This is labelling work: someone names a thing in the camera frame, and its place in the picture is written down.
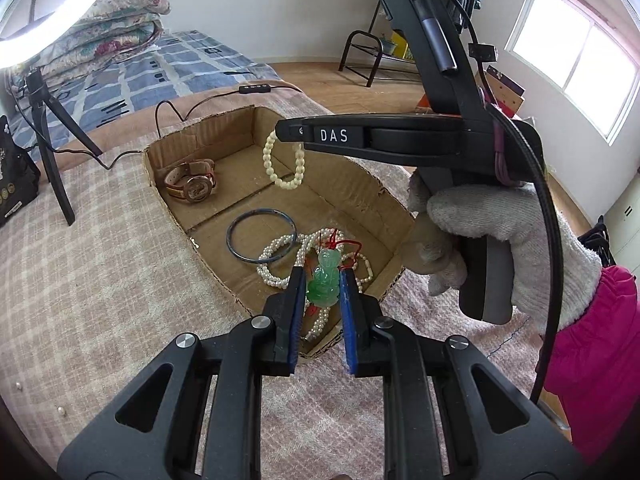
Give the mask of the pink sleeve forearm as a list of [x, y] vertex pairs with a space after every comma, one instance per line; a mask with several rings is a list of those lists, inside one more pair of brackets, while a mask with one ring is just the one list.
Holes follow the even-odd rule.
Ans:
[[609, 266], [586, 313], [555, 337], [544, 388], [560, 399], [587, 463], [604, 453], [639, 400], [639, 330], [634, 276]]

